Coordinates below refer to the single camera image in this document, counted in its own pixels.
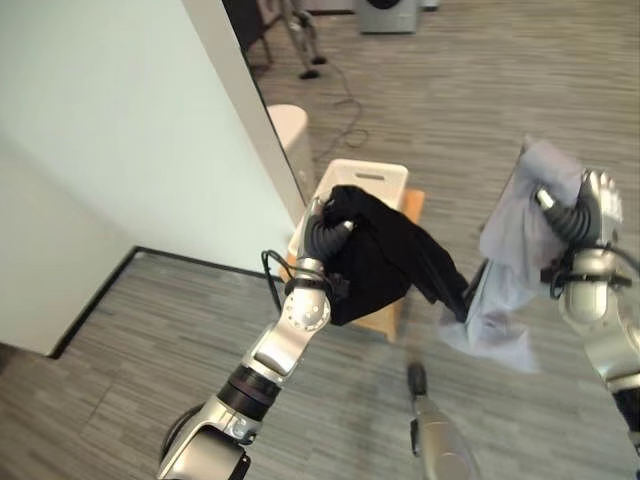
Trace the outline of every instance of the black cable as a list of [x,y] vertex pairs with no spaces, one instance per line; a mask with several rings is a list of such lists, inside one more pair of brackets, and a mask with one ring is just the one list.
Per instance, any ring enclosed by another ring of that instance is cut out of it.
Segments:
[[276,289],[275,281],[271,276],[271,269],[269,268],[269,258],[273,258],[276,262],[280,264],[282,268],[285,269],[289,278],[293,278],[293,273],[291,271],[306,273],[307,275],[315,275],[320,280],[331,285],[329,279],[322,273],[316,272],[315,270],[309,270],[308,268],[297,267],[295,265],[290,265],[287,261],[275,250],[264,250],[260,254],[260,258],[262,259],[262,268],[264,269],[264,275],[267,280],[267,285],[269,285],[269,291],[271,292],[271,297],[273,298],[273,303],[278,309],[278,313],[282,313],[282,304],[280,303],[280,296],[278,295],[278,290]]
[[[353,118],[347,123],[347,125],[338,133],[338,135],[333,139],[333,141],[329,144],[329,146],[319,155],[317,155],[314,160],[320,160],[324,158],[329,153],[333,151],[334,148],[338,145],[338,143],[344,139],[345,145],[350,148],[360,148],[365,142],[369,139],[369,131],[364,128],[354,128],[360,118],[362,117],[363,107],[362,103],[355,97],[355,95],[351,92],[351,88],[349,87],[349,81],[347,80],[344,72],[333,62],[328,62],[329,66],[333,68],[342,80],[342,87],[344,88],[345,94],[347,98],[339,100],[333,104],[334,107],[339,107],[342,105],[352,104],[356,107],[356,113]],[[361,135],[362,138],[358,140],[354,140],[354,135]]]
[[274,250],[264,250],[260,254],[260,258],[262,259],[262,268],[264,269],[264,276],[267,280],[267,285],[269,285],[269,291],[271,292],[271,297],[273,298],[273,303],[278,309],[278,313],[282,313],[282,305],[280,304],[280,296],[278,295],[278,290],[276,289],[276,283],[271,276],[271,270],[269,269],[269,257],[274,258],[282,267],[286,270],[287,275],[290,277],[291,271],[289,270],[289,265],[286,261]]

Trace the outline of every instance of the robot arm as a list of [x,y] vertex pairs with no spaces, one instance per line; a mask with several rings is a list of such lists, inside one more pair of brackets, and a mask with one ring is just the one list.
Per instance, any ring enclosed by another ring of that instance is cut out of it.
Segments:
[[[640,331],[620,314],[618,291],[629,279],[616,271],[622,224],[620,194],[606,173],[587,171],[575,207],[560,205],[545,188],[535,195],[551,228],[569,244],[555,272],[552,296],[584,343],[587,357],[616,401],[640,455]],[[637,261],[631,260],[637,269]]]
[[159,479],[244,478],[251,462],[243,445],[253,443],[307,345],[330,319],[323,263],[341,247],[353,224],[347,221],[326,229],[321,212],[322,203],[314,199],[305,214],[294,288],[280,319],[260,336],[220,392],[174,426]]

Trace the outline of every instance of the white laundry basket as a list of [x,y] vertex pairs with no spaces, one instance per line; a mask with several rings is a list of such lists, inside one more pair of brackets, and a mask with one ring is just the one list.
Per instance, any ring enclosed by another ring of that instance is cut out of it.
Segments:
[[[338,158],[329,164],[316,188],[314,197],[319,196],[322,200],[327,200],[334,186],[357,185],[379,198],[388,207],[398,210],[401,207],[402,194],[408,177],[409,170],[403,165]],[[288,251],[293,256],[298,253],[301,229],[302,220],[298,222],[289,242]]]

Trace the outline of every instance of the white trash bin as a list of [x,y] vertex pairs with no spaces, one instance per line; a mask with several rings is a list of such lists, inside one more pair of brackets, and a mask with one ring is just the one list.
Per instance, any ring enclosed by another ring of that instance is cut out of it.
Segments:
[[316,181],[307,133],[307,112],[296,105],[271,105],[267,107],[267,112],[302,190],[302,196],[308,202],[316,188]]

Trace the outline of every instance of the black cloth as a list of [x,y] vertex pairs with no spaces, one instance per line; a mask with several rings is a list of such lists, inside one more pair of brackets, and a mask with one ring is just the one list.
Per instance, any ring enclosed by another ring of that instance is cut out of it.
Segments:
[[442,301],[464,322],[462,293],[468,284],[453,260],[402,213],[355,186],[336,186],[325,207],[329,226],[356,227],[325,270],[349,281],[349,293],[331,305],[331,322],[344,325],[402,298],[413,284],[434,303]]

